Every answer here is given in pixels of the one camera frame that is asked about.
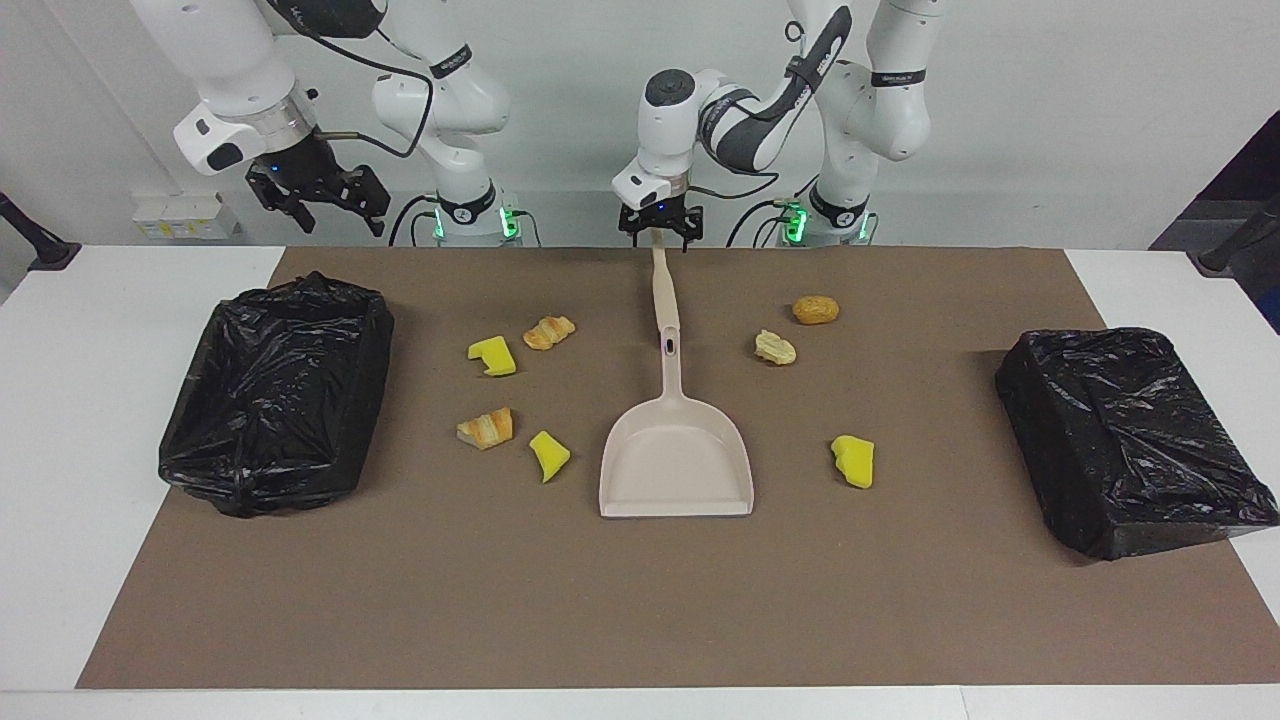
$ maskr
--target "dustpan handle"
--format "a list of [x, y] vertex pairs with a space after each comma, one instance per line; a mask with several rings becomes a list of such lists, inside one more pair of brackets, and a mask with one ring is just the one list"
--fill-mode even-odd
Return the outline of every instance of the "dustpan handle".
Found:
[[662, 231], [652, 228], [653, 238], [653, 314], [658, 318], [658, 337], [662, 341], [662, 396], [684, 395], [680, 382], [680, 307], [676, 305], [676, 283], [667, 269], [667, 250], [662, 246]]
[[662, 246], [662, 231], [649, 229], [653, 238], [653, 313], [658, 318], [658, 332], [663, 328], [680, 329], [680, 309], [676, 306], [676, 283], [667, 269], [667, 250]]

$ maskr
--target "black stand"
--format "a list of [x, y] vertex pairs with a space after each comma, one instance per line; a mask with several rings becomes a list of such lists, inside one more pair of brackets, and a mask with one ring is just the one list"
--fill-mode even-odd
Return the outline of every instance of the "black stand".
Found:
[[61, 270], [79, 252], [81, 243], [67, 242], [46, 231], [40, 223], [19, 210], [3, 192], [0, 192], [0, 217], [9, 220], [18, 234], [36, 249], [36, 259], [27, 266], [28, 270]]

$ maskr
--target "brown paper mat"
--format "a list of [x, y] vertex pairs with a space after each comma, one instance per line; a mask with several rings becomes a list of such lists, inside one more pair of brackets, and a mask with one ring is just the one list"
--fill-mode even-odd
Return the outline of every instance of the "brown paper mat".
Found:
[[[1059, 251], [671, 254], [685, 388], [739, 424], [746, 519], [596, 512], [604, 437], [657, 395], [646, 251], [291, 249], [381, 290], [387, 401], [358, 491], [236, 520], [170, 492], [79, 685], [541, 688], [1254, 683], [1280, 629], [1231, 546], [1083, 562], [1041, 523], [992, 387], [1028, 328], [1101, 328]], [[786, 304], [826, 292], [831, 325]], [[520, 343], [544, 313], [579, 332]], [[800, 360], [755, 360], [760, 328]], [[520, 373], [467, 343], [502, 333]], [[453, 424], [509, 404], [511, 443]], [[548, 486], [548, 429], [573, 460]], [[827, 448], [873, 439], [876, 487]]]

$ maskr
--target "bread piece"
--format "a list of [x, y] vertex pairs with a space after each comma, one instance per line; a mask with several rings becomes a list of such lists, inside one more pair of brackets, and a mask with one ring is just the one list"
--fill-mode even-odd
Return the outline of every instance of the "bread piece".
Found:
[[511, 407], [500, 407], [466, 423], [460, 423], [458, 439], [480, 450], [489, 450], [511, 439], [515, 429]]
[[826, 295], [805, 295], [791, 305], [791, 314], [801, 325], [820, 325], [840, 316], [840, 304]]
[[524, 334], [525, 345], [532, 347], [534, 350], [550, 350], [553, 345], [564, 340], [576, 329], [577, 325], [575, 325], [572, 320], [564, 315], [547, 315], [541, 320], [538, 320], [538, 324]]
[[774, 365], [790, 365], [796, 361], [795, 346], [769, 331], [760, 331], [760, 334], [755, 336], [755, 354]]

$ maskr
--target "power outlet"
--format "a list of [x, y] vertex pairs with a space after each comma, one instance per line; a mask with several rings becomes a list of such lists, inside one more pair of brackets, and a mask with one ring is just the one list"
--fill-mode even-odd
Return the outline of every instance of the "power outlet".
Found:
[[138, 201], [133, 224], [148, 240], [232, 240], [239, 220], [218, 195], [178, 195]]

